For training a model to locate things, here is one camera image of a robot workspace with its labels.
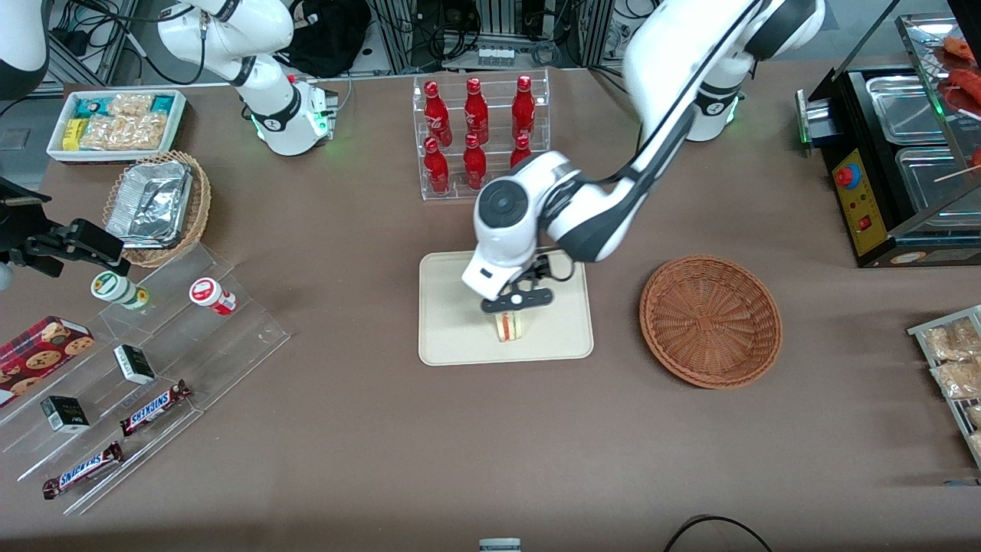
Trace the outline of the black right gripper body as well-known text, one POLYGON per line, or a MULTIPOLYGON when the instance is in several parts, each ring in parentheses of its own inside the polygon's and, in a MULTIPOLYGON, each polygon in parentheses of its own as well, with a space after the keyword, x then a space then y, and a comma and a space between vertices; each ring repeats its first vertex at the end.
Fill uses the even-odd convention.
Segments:
POLYGON ((59 278, 65 261, 77 261, 74 246, 67 241, 70 225, 51 223, 45 232, 27 237, 21 244, 1 252, 3 265, 28 267, 50 278, 59 278))

